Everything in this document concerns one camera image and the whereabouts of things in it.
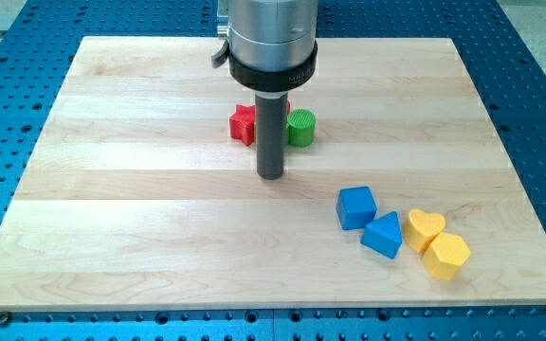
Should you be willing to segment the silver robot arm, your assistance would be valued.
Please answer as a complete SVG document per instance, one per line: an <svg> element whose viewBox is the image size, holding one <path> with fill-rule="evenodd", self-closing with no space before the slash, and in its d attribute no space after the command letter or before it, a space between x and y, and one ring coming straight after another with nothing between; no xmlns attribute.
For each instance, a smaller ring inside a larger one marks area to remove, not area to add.
<svg viewBox="0 0 546 341"><path fill-rule="evenodd" d="M318 0L227 0L227 37L211 57L242 86L286 93L314 75Z"/></svg>

